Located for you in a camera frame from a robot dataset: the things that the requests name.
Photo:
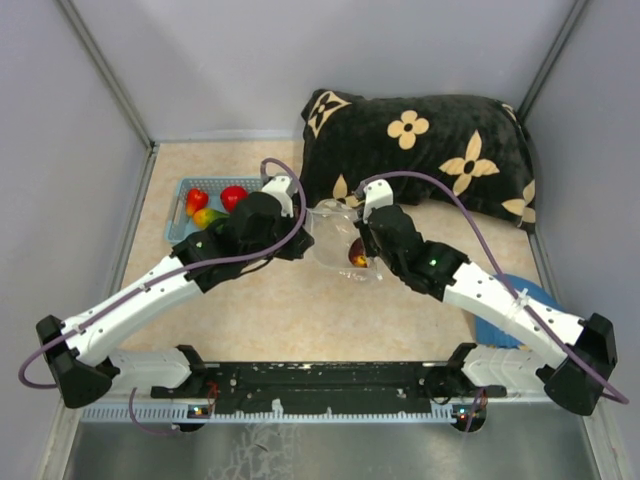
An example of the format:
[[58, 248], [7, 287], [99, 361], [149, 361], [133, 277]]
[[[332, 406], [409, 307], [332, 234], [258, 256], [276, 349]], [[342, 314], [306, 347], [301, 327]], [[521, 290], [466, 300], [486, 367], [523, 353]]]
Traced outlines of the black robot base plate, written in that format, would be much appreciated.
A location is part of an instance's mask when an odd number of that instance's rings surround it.
[[154, 399], [203, 399], [218, 414], [429, 413], [437, 399], [471, 398], [478, 387], [458, 364], [442, 362], [222, 362], [198, 368], [179, 387], [154, 387]]

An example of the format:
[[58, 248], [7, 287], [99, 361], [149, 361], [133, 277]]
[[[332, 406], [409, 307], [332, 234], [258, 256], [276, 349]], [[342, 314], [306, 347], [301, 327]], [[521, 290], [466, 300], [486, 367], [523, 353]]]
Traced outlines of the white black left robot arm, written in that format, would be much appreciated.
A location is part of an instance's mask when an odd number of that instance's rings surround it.
[[101, 304], [65, 320], [40, 320], [43, 357], [64, 405], [77, 409], [132, 389], [154, 398], [201, 394], [208, 373], [194, 347], [127, 352], [121, 344], [165, 311], [246, 274], [252, 264], [302, 258], [313, 244], [304, 210], [287, 194], [252, 192], [229, 216], [185, 237]]

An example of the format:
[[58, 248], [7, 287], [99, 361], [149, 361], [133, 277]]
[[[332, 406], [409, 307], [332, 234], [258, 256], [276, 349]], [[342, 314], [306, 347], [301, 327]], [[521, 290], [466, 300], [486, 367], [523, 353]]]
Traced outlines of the clear dotted zip top bag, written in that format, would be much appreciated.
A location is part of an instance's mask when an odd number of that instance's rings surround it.
[[323, 267], [356, 281], [381, 280], [382, 274], [374, 259], [367, 268], [356, 268], [348, 259], [351, 243], [360, 238], [354, 226], [357, 212], [335, 199], [322, 200], [308, 210], [308, 226], [314, 238], [313, 258]]

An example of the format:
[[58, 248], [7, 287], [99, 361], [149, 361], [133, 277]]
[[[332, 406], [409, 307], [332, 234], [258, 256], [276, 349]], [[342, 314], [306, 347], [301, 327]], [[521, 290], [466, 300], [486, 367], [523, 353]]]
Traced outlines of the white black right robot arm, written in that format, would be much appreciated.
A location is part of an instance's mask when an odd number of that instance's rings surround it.
[[425, 240], [398, 205], [360, 208], [356, 228], [368, 255], [380, 258], [411, 290], [458, 307], [500, 328], [541, 360], [535, 375], [547, 396], [581, 416], [593, 413], [602, 380], [617, 364], [613, 324], [594, 313], [584, 319], [512, 294], [463, 252]]

